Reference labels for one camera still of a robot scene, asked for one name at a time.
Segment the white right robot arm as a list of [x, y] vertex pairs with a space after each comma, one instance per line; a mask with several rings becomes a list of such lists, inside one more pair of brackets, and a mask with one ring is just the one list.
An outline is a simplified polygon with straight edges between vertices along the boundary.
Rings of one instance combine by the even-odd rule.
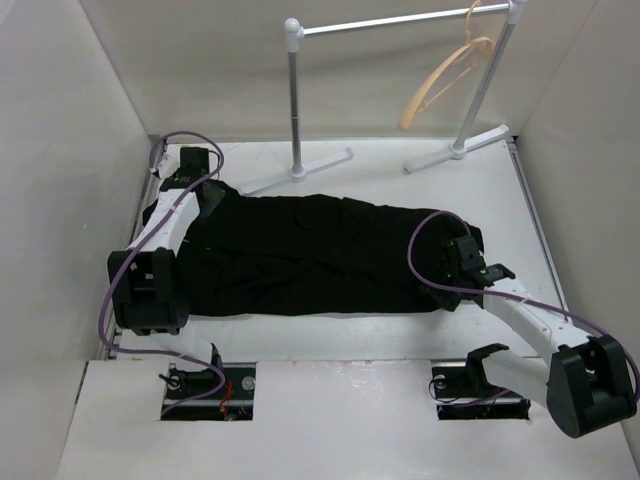
[[636, 415], [638, 400], [623, 346], [584, 331], [568, 313], [533, 299], [502, 264], [486, 264], [471, 235], [443, 245], [444, 272], [429, 293], [448, 311], [463, 301], [503, 321], [537, 354], [526, 359], [495, 343], [470, 352], [464, 384], [483, 396], [508, 390], [544, 407], [559, 429], [579, 438]]

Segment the black trousers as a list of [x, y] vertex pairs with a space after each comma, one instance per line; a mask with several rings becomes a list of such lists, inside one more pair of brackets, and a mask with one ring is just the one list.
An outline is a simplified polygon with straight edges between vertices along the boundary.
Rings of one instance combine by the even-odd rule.
[[432, 312], [415, 275], [440, 282], [446, 241], [483, 241], [479, 228], [431, 209], [218, 186], [223, 198], [190, 226], [177, 257], [194, 315]]

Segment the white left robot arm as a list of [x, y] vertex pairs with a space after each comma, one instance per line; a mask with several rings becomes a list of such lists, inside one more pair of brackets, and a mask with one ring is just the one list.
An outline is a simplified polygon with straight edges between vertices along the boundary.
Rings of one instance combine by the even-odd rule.
[[161, 161], [161, 183], [142, 231], [107, 260], [117, 326], [148, 337], [156, 353], [190, 363], [190, 386], [206, 399], [221, 393], [225, 376], [215, 345], [188, 325], [192, 301], [178, 256], [189, 228], [206, 220], [225, 195], [213, 180], [223, 160], [217, 147], [182, 147], [177, 161]]

